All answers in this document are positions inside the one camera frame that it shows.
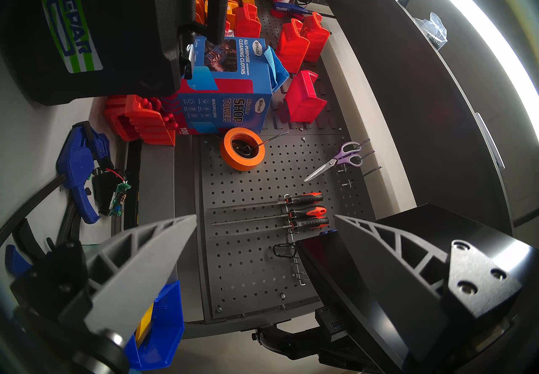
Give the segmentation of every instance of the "red plastic bin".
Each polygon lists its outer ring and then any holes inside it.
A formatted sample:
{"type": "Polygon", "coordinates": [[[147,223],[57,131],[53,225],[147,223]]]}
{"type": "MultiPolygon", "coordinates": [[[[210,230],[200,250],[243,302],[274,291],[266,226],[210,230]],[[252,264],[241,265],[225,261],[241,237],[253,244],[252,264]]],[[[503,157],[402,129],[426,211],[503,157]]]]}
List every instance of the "red plastic bin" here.
{"type": "Polygon", "coordinates": [[[173,125],[167,126],[159,112],[143,108],[141,102],[135,94],[109,97],[103,113],[112,131],[127,142],[142,138],[152,145],[174,146],[173,125]]]}
{"type": "Polygon", "coordinates": [[[314,91],[313,83],[318,74],[312,71],[301,71],[294,77],[285,95],[290,112],[291,122],[313,123],[327,101],[319,99],[314,91]]]}
{"type": "Polygon", "coordinates": [[[321,21],[322,16],[315,11],[312,16],[306,16],[303,20],[300,34],[310,42],[305,61],[316,62],[329,38],[329,30],[322,27],[321,21]]]}
{"type": "Polygon", "coordinates": [[[241,38],[259,38],[262,25],[257,17],[257,12],[257,7],[251,3],[244,3],[242,7],[238,7],[234,35],[241,38]]]}
{"type": "Polygon", "coordinates": [[[300,35],[302,23],[291,19],[282,26],[275,54],[286,71],[297,73],[309,48],[309,40],[300,35]]]}

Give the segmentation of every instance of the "masking tape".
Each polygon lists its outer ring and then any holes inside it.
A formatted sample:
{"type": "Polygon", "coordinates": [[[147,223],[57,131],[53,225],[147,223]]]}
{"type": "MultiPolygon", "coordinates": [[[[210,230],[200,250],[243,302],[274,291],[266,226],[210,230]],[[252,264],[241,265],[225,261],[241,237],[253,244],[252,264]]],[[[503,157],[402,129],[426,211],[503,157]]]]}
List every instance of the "masking tape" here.
{"type": "Polygon", "coordinates": [[[254,158],[244,158],[241,155],[238,155],[232,148],[232,141],[235,139],[247,142],[251,146],[262,143],[260,136],[252,130],[246,128],[230,129],[226,132],[226,135],[221,142],[221,156],[228,165],[238,171],[248,171],[262,162],[264,155],[266,155],[266,148],[264,148],[264,145],[258,147],[258,153],[254,158]]]}

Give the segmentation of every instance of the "tool holder rack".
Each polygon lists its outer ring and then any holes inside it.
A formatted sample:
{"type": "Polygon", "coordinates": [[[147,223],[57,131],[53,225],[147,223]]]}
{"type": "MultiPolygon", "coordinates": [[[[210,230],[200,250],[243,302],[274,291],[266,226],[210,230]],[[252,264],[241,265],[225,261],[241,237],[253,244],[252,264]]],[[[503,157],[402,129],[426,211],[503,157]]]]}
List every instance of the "tool holder rack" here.
{"type": "MultiPolygon", "coordinates": [[[[262,23],[260,37],[275,49],[282,23],[289,20],[270,15],[271,1],[256,0],[256,3],[262,23]]],[[[321,231],[334,228],[335,214],[375,219],[362,176],[362,171],[369,170],[350,166],[338,173],[338,167],[334,167],[308,183],[303,182],[307,175],[337,154],[341,144],[350,141],[350,136],[321,58],[316,63],[304,62],[301,69],[318,74],[316,93],[328,103],[311,125],[289,122],[290,116],[283,101],[292,77],[288,79],[273,94],[260,135],[266,139],[285,130],[289,133],[266,144],[266,156],[254,169],[237,171],[230,168],[221,158],[220,138],[207,135],[194,139],[195,158],[199,158],[199,164],[195,166],[195,178],[199,178],[195,198],[199,216],[197,242],[205,324],[240,318],[243,319],[242,329],[254,328],[263,323],[261,321],[274,323],[275,313],[280,313],[282,320],[292,317],[287,316],[286,309],[295,309],[293,315],[313,311],[312,305],[319,302],[318,297],[307,281],[299,257],[276,257],[273,246],[316,236],[321,231]],[[351,187],[341,186],[348,180],[352,182],[351,187]],[[219,234],[270,228],[270,225],[283,226],[286,222],[286,218],[280,218],[209,226],[222,220],[285,212],[283,205],[234,210],[217,209],[219,207],[283,200],[285,194],[295,196],[317,191],[324,195],[319,205],[328,210],[328,227],[301,230],[294,234],[281,229],[210,239],[210,236],[219,234]]]]}

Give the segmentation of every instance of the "shop towels box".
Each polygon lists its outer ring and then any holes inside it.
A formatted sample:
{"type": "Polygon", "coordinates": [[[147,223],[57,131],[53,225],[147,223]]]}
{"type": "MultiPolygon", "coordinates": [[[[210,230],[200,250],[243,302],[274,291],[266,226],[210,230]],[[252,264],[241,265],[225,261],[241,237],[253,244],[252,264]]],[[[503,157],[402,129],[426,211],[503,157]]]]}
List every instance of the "shop towels box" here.
{"type": "Polygon", "coordinates": [[[198,135],[245,127],[260,133],[270,106],[270,68],[260,38],[229,37],[215,46],[195,40],[193,79],[182,79],[179,91],[163,98],[178,131],[198,135]]]}

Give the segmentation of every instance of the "metal pegboard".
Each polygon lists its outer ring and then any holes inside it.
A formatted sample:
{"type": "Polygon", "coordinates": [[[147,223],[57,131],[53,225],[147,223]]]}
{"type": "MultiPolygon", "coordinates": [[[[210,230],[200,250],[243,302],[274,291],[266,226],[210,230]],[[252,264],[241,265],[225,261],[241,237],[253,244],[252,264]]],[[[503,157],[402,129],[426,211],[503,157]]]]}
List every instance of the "metal pegboard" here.
{"type": "MultiPolygon", "coordinates": [[[[298,195],[311,191],[324,194],[321,203],[328,209],[327,216],[333,227],[333,215],[373,219],[372,207],[360,169],[337,173],[336,168],[308,183],[303,179],[340,149],[339,135],[286,135],[276,143],[266,145],[264,161],[250,171],[231,169],[221,158],[219,140],[207,137],[201,142],[206,229],[206,256],[212,309],[219,305],[219,316],[227,317],[260,311],[262,309],[301,301],[316,296],[311,284],[301,286],[293,274],[292,261],[273,255],[275,244],[288,242],[286,230],[273,230],[238,236],[240,231],[254,231],[286,225],[285,218],[258,222],[210,226],[225,220],[270,216],[283,213],[282,206],[214,209],[234,204],[265,202],[282,199],[284,194],[298,195]],[[341,181],[350,179],[351,188],[342,187],[341,181]]],[[[320,230],[303,230],[295,240],[315,236],[320,230]]]]}
{"type": "MultiPolygon", "coordinates": [[[[269,14],[266,0],[256,0],[262,23],[260,37],[276,48],[283,21],[269,14]]],[[[331,87],[321,59],[303,63],[302,69],[319,75],[315,90],[328,103],[312,125],[290,122],[284,96],[290,85],[288,79],[273,94],[261,136],[268,137],[288,130],[289,134],[266,145],[264,161],[250,171],[230,168],[221,158],[220,139],[208,135],[200,140],[202,198],[204,209],[205,255],[208,270],[210,309],[213,318],[233,317],[278,309],[281,305],[300,304],[316,297],[310,283],[300,285],[295,278],[291,259],[273,255],[275,244],[289,242],[286,230],[271,230],[238,236],[240,231],[275,228],[287,224],[285,218],[268,219],[243,224],[210,226],[223,220],[245,219],[284,213],[282,206],[220,210],[222,206],[279,200],[285,194],[298,195],[320,191],[333,228],[333,215],[374,220],[374,212],[360,168],[350,167],[346,173],[337,173],[334,167],[318,178],[304,183],[303,179],[329,161],[344,142],[350,141],[339,103],[331,87]],[[352,187],[341,184],[352,181],[352,187]]],[[[294,235],[294,240],[317,235],[321,230],[307,230],[294,235]]]]}

